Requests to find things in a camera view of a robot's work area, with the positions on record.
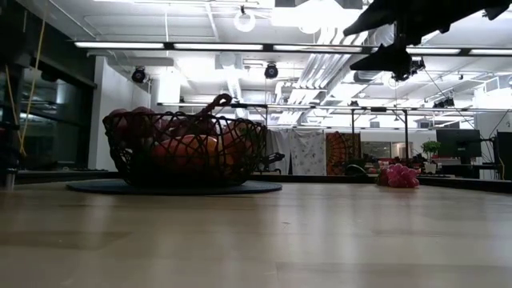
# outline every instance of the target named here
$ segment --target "potted plant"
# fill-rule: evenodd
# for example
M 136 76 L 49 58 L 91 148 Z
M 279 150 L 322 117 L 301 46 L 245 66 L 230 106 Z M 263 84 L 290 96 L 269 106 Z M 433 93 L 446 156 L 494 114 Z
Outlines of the potted plant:
M 436 154 L 439 151 L 439 148 L 441 147 L 441 143 L 437 141 L 427 141 L 423 143 L 422 149 L 423 153 L 426 154 L 428 158 L 428 163 L 425 164 L 425 173 L 432 173 L 435 174 L 438 165 L 435 163 L 432 163 L 432 155 Z

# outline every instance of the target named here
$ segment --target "round dark mat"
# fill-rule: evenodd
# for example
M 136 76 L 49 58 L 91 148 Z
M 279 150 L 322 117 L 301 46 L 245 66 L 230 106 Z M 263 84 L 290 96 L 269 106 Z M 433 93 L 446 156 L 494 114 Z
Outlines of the round dark mat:
M 191 196 L 191 195 L 228 195 L 228 194 L 253 194 L 274 192 L 282 189 L 282 185 L 247 181 L 240 186 L 223 188 L 137 188 L 126 184 L 123 180 L 100 180 L 76 182 L 67 185 L 73 191 L 117 194 L 117 195 L 169 195 L 169 196 Z

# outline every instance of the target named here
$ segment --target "patterned tapestry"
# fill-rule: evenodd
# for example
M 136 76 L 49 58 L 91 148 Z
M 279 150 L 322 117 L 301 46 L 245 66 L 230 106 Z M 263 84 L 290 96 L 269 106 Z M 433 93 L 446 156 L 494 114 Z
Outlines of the patterned tapestry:
M 355 146 L 352 145 L 352 133 L 326 134 L 327 176 L 344 175 L 345 169 L 342 164 L 351 158 L 361 158 L 361 135 L 354 136 Z
M 290 132 L 294 175 L 326 175 L 326 137 L 322 131 Z

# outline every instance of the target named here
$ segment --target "basket handle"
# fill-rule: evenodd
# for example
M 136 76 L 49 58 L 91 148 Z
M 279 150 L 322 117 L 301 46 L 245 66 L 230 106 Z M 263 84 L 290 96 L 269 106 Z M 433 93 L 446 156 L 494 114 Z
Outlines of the basket handle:
M 233 98 L 231 96 L 229 96 L 228 94 L 226 94 L 226 93 L 220 94 L 217 97 L 215 97 L 215 99 L 212 101 L 212 103 L 208 104 L 208 106 L 203 108 L 201 110 L 201 112 L 199 112 L 198 114 L 201 114 L 201 115 L 208 114 L 211 111 L 213 111 L 216 106 L 228 106 L 229 104 L 231 104 L 232 100 L 233 100 Z

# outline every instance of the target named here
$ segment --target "white wall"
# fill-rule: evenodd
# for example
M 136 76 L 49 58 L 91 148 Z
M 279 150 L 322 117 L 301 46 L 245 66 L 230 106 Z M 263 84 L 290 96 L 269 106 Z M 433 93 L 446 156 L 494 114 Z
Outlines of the white wall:
M 150 106 L 150 95 L 119 72 L 108 66 L 104 57 L 96 58 L 93 113 L 90 128 L 89 168 L 116 171 L 110 158 L 110 148 L 102 120 L 112 110 L 132 110 L 138 106 Z

